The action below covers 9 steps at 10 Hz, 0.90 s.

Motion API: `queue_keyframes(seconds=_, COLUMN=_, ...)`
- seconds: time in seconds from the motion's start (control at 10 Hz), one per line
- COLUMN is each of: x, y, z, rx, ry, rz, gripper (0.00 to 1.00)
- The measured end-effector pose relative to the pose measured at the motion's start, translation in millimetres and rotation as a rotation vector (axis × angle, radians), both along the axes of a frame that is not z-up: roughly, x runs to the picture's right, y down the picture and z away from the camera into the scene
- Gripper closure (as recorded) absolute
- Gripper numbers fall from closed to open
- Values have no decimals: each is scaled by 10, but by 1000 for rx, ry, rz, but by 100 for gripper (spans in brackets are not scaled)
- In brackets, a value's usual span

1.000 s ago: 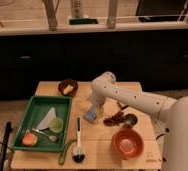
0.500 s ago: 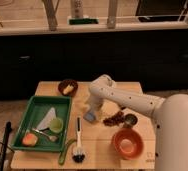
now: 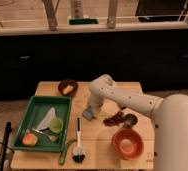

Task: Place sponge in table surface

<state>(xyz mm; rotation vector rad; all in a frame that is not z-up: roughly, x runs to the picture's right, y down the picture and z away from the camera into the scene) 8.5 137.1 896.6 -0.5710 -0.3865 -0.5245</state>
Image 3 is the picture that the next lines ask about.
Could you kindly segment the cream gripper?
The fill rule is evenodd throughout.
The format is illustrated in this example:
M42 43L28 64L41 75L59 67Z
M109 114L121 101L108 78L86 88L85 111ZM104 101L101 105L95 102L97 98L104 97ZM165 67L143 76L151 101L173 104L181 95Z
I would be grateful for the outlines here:
M104 99L98 96L90 96L88 99L88 112L92 118L96 118L104 103Z

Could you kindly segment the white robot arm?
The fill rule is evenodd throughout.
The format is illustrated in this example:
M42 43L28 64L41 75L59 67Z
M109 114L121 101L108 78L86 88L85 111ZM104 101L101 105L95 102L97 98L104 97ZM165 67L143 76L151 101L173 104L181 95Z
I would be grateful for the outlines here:
M166 98L119 89L104 74L89 84L89 104L94 114L105 99L150 118L155 128L154 171L188 171L188 96Z

